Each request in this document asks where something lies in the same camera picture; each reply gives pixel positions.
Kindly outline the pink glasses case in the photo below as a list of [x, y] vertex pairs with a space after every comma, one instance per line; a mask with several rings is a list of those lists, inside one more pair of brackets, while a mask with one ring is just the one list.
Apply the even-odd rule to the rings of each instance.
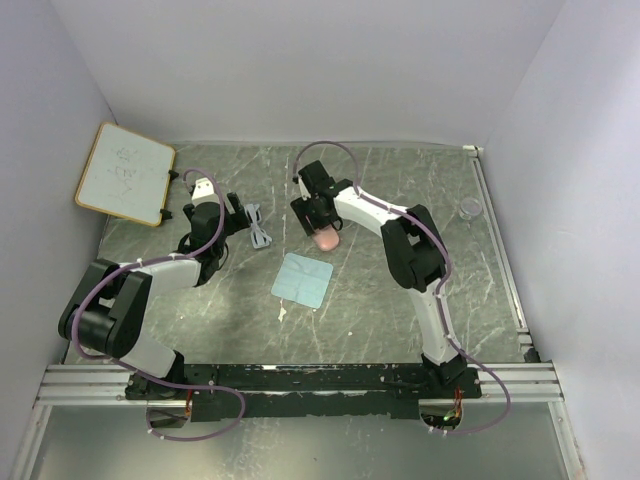
[[340, 243], [339, 234], [333, 226], [316, 230], [311, 238], [316, 246], [323, 252], [334, 250]]

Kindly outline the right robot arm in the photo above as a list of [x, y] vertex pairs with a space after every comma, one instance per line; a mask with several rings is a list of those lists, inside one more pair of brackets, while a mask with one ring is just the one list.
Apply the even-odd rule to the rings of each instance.
[[397, 206], [358, 190], [350, 180], [336, 181], [320, 161], [294, 172], [293, 181], [301, 196], [291, 202], [291, 208], [320, 250], [331, 251], [339, 245], [345, 221], [381, 239], [388, 270], [414, 305], [422, 336], [425, 388], [435, 397], [448, 396], [457, 388], [467, 361], [452, 345], [455, 335], [442, 298], [449, 257], [427, 208]]

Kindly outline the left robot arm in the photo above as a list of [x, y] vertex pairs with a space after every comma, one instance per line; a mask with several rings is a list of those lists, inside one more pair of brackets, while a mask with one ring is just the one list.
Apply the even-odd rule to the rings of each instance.
[[202, 286], [220, 270], [226, 239], [249, 227], [238, 195], [230, 192], [227, 199], [185, 205], [190, 232], [161, 262], [93, 261], [61, 315], [59, 335], [151, 376], [150, 386], [162, 398], [181, 395], [187, 385], [184, 356], [142, 332], [147, 304]]

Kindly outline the white sunglasses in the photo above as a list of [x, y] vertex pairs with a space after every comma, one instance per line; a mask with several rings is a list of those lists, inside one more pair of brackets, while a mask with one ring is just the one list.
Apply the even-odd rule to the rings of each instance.
[[263, 228], [263, 218], [259, 204], [247, 204], [245, 214], [249, 221], [251, 243], [254, 249], [259, 250], [269, 247], [272, 237]]

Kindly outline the light blue cleaning cloth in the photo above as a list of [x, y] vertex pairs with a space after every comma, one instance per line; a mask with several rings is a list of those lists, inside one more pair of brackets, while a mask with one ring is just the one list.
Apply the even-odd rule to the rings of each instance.
[[329, 263], [287, 253], [271, 294], [312, 309], [321, 307], [333, 273]]

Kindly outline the clear plastic cup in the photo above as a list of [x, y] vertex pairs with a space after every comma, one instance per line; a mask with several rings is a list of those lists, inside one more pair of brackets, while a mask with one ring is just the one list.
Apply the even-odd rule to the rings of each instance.
[[459, 216], [465, 221], [472, 221], [483, 213], [482, 203], [474, 197], [466, 197], [459, 204]]

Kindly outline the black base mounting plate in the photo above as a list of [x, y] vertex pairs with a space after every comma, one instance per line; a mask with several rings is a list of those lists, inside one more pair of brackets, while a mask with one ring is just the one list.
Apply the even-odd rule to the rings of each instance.
[[477, 399], [481, 387], [471, 367], [451, 385], [439, 387], [427, 378], [423, 363], [258, 365], [186, 364], [186, 389], [165, 387], [133, 374], [125, 398], [138, 401], [188, 400], [191, 419], [210, 422], [235, 418], [240, 402], [233, 394], [196, 393], [196, 385], [229, 387], [245, 398], [246, 418], [386, 415], [418, 419], [419, 403], [445, 405], [455, 395]]

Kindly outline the small whiteboard orange frame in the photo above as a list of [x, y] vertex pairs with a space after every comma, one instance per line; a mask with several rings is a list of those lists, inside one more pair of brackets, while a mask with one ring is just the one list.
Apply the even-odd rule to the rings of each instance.
[[163, 221], [176, 151], [112, 122], [99, 127], [75, 202], [113, 217], [156, 227]]

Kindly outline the aluminium rail frame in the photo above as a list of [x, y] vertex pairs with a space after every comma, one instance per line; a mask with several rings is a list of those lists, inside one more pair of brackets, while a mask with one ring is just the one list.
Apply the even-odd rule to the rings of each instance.
[[[290, 208], [291, 165], [320, 160], [391, 202], [427, 206], [454, 262], [452, 329], [487, 364], [451, 394], [428, 386], [413, 305], [379, 239], [347, 223], [319, 307], [272, 292], [282, 266], [319, 251]], [[198, 289], [154, 299], [146, 331], [220, 392], [130, 399], [118, 367], [69, 353], [45, 371], [17, 479], [581, 479], [554, 365], [538, 359], [472, 148], [189, 145], [178, 168], [211, 171], [261, 205], [274, 242], [246, 233]]]

